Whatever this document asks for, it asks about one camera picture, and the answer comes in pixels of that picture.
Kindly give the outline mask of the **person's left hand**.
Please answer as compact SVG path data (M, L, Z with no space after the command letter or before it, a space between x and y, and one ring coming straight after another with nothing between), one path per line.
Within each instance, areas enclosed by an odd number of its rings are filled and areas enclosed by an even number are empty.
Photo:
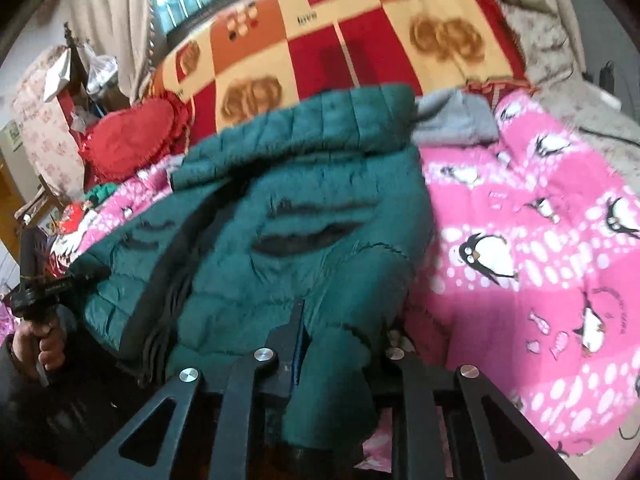
M22 321L13 335L11 351L16 366L28 377L38 378L38 366L57 370L65 361L65 333L55 316L45 323Z

